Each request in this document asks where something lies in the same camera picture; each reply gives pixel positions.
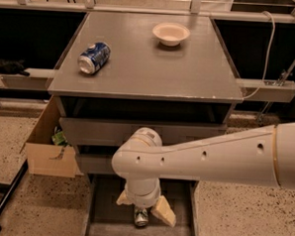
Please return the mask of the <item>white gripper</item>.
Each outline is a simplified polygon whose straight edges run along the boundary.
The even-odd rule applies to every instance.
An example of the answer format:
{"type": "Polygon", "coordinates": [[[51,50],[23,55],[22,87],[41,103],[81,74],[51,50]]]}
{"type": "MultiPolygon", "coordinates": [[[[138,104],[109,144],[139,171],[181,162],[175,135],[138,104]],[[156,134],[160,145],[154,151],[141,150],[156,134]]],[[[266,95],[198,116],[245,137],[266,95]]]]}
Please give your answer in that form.
{"type": "Polygon", "coordinates": [[[138,208],[149,208],[154,217],[163,221],[164,224],[174,227],[176,223],[176,216],[174,211],[170,208],[165,196],[160,196],[160,188],[157,186],[154,190],[145,195],[138,195],[131,191],[125,185],[124,191],[120,194],[116,202],[118,205],[133,204],[138,208]]]}

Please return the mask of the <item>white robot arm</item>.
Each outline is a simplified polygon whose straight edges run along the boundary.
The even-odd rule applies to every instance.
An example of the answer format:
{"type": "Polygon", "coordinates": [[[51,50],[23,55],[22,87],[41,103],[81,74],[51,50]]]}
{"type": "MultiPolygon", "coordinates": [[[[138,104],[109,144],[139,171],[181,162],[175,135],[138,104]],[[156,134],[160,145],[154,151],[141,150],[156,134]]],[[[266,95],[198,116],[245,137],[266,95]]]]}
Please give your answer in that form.
{"type": "Polygon", "coordinates": [[[150,208],[169,226],[176,216],[160,194],[163,178],[267,185],[295,190],[295,123],[164,146],[150,128],[137,130],[112,158],[126,183],[117,203],[150,208]]]}

